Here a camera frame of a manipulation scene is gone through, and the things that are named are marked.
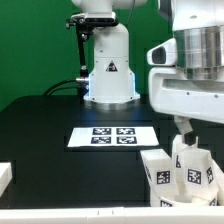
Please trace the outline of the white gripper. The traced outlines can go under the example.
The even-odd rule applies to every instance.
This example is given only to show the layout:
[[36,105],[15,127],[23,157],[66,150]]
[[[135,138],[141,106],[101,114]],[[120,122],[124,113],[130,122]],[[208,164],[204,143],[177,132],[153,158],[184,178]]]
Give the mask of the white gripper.
[[196,143],[189,118],[224,124],[224,68],[217,80],[189,80],[182,69],[155,67],[149,72],[148,84],[152,108],[176,115],[174,122],[183,143]]

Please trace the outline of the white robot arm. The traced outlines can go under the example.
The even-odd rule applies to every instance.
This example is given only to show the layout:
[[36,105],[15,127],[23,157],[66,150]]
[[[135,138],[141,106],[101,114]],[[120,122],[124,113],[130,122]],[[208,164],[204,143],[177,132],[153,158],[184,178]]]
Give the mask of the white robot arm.
[[[137,100],[129,68],[129,33],[115,11],[147,0],[71,0],[81,12],[68,22],[94,37],[94,68],[80,58],[88,104],[122,108]],[[191,119],[224,124],[224,0],[157,0],[173,37],[147,52],[149,99],[154,111],[170,114],[188,145],[196,141]]]

